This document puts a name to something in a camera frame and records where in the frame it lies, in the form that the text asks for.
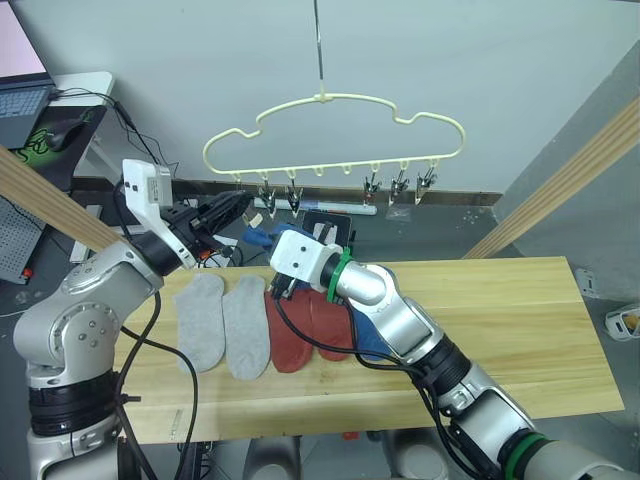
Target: laptop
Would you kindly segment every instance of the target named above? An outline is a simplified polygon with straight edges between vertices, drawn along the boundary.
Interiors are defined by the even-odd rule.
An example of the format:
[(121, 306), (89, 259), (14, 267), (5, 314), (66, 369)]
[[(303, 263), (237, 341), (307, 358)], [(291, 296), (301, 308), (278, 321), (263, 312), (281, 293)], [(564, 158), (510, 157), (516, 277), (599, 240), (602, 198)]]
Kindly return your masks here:
[(25, 146), (54, 87), (11, 5), (0, 0), (0, 145)]

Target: keyboard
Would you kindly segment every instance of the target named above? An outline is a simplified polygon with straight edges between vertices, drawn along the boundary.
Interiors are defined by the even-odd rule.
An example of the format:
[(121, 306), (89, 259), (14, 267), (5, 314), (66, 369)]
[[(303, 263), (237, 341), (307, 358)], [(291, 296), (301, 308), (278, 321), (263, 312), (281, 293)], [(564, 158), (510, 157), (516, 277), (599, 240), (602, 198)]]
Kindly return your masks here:
[(33, 115), (45, 93), (46, 88), (0, 92), (0, 118)]

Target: gray wall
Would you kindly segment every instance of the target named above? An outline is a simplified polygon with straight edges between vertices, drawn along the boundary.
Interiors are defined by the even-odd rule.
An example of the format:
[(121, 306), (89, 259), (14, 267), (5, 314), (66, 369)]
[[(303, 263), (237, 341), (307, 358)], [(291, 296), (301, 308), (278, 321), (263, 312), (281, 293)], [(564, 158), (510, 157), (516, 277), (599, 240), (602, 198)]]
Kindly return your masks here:
[[(201, 160), (214, 134), (251, 129), (262, 110), (318, 92), (312, 0), (14, 3), (54, 73), (114, 74), (115, 93), (185, 178), (215, 178)], [(628, 2), (319, 3), (330, 91), (386, 97), (403, 116), (426, 109), (466, 127), (468, 148), (443, 162), (442, 190), (504, 192), (638, 39), (638, 5)], [(121, 132), (103, 137), (114, 158), (140, 156)], [(221, 165), (368, 160), (455, 143), (451, 127), (401, 127), (384, 107), (336, 102), (274, 117), (253, 142), (230, 140)], [(360, 186), (367, 172), (299, 183)], [(383, 172), (386, 188), (396, 173)]]
[[(585, 104), (495, 205), (503, 220), (636, 95), (636, 43)], [(636, 146), (596, 180), (515, 242), (527, 256), (565, 255), (596, 274), (604, 298), (640, 297), (640, 149)]]

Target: hanger clip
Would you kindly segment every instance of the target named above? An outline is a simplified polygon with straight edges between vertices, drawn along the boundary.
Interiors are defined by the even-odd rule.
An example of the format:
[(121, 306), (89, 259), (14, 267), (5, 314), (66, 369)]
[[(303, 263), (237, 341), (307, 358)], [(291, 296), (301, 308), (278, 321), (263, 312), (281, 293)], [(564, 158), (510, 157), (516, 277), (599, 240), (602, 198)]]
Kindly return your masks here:
[(437, 179), (438, 175), (435, 174), (434, 167), (429, 167), (424, 177), (418, 173), (418, 179), (416, 180), (416, 205), (420, 203), (422, 196), (436, 183)]
[(404, 176), (404, 170), (400, 170), (400, 173), (398, 174), (398, 178), (394, 178), (393, 180), (391, 180), (391, 190), (389, 191), (389, 206), (393, 205), (393, 202), (396, 201), (396, 198), (398, 197), (398, 195), (400, 195), (401, 192), (404, 192), (407, 187), (409, 186), (409, 179), (402, 179), (402, 177)]
[(376, 196), (376, 193), (380, 189), (380, 185), (382, 182), (375, 183), (376, 181), (376, 172), (371, 174), (371, 182), (369, 182), (369, 177), (364, 177), (364, 204), (369, 205), (373, 203), (373, 199)]
[(276, 216), (276, 189), (269, 188), (269, 181), (264, 180), (264, 187), (258, 187), (258, 196), (269, 211), (269, 216), (273, 219)]
[(293, 218), (298, 218), (298, 212), (300, 211), (300, 199), (302, 198), (303, 187), (296, 188), (296, 183), (291, 179), (291, 185), (287, 185), (287, 200), (291, 206), (291, 213)]

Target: wooden tabletop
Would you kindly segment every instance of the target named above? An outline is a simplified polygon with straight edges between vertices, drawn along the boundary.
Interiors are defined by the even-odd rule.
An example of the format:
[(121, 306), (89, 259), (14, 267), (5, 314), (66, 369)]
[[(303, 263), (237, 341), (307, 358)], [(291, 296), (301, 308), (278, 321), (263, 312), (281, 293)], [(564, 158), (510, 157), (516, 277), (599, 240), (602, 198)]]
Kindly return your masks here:
[[(623, 408), (609, 365), (564, 258), (385, 263), (404, 295), (430, 312), (463, 352), (476, 360), (529, 412), (554, 417)], [(208, 270), (229, 291), (243, 274), (267, 281), (268, 267)], [(162, 312), (150, 338), (177, 344), (171, 297), (196, 272), (178, 271), (162, 289)], [(147, 301), (127, 326), (142, 331)], [(132, 346), (116, 345), (119, 368)], [(381, 430), (432, 425), (403, 373), (363, 368), (354, 359), (328, 362), (314, 352), (294, 374), (273, 365), (257, 380), (235, 380), (222, 362), (199, 375), (197, 441), (269, 435)], [(173, 355), (143, 346), (124, 391), (142, 395), (126, 409), (144, 443), (184, 439), (191, 379)]]

